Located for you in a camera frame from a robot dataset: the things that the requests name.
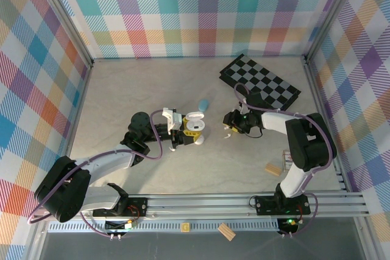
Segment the small wooden block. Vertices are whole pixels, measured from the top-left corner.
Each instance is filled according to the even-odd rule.
[[[182,233],[189,233],[190,232],[190,223],[189,222],[182,222],[180,226],[180,230]]]
[[[230,241],[236,236],[234,231],[232,231],[225,223],[222,223],[218,227],[218,230]]]
[[[279,177],[280,174],[282,173],[282,169],[281,168],[279,168],[277,166],[274,166],[271,163],[267,163],[266,171],[269,172],[270,174],[276,176],[276,177]]]

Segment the small blue object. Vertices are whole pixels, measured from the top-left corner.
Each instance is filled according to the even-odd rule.
[[[207,108],[208,108],[208,100],[206,99],[203,99],[203,100],[200,100],[197,108],[199,109],[199,111],[201,112],[206,112]]]

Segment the gray floor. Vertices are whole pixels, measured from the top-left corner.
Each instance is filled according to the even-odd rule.
[[[276,232],[137,233],[110,241],[94,233],[48,233],[41,260],[365,259],[353,219],[315,219],[309,230],[282,239]]]
[[[301,90],[289,110],[316,111],[300,58],[253,59]],[[154,58],[97,62],[71,157],[94,155],[117,145],[137,111],[151,113],[169,107],[186,114],[197,111],[198,101],[206,98],[210,107],[205,112],[206,140],[201,146],[181,146],[171,152],[166,142],[161,160],[144,160],[106,176],[97,185],[113,182],[129,194],[273,191],[285,174],[275,177],[264,168],[270,162],[282,166],[282,152],[288,149],[286,136],[265,131],[260,139],[239,134],[224,139],[227,132],[222,119],[237,100],[233,89],[218,77],[232,60]],[[160,116],[155,121],[166,119]],[[156,155],[156,143],[150,147],[151,155]],[[334,168],[318,173],[308,189],[339,189]]]

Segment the black and white checkerboard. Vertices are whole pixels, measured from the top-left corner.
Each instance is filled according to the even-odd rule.
[[[237,57],[220,73],[219,78],[231,87],[240,82],[253,93],[260,91],[263,100],[275,109],[286,110],[300,94],[295,87],[244,54]],[[242,87],[237,87],[237,90],[246,95]]]

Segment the checkerboard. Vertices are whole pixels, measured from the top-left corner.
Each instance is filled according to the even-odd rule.
[[[275,109],[286,110],[300,94],[298,89],[244,54],[220,73],[219,78],[231,87],[239,82],[252,93],[261,92],[263,100]],[[246,95],[244,88],[238,87],[237,90]]]

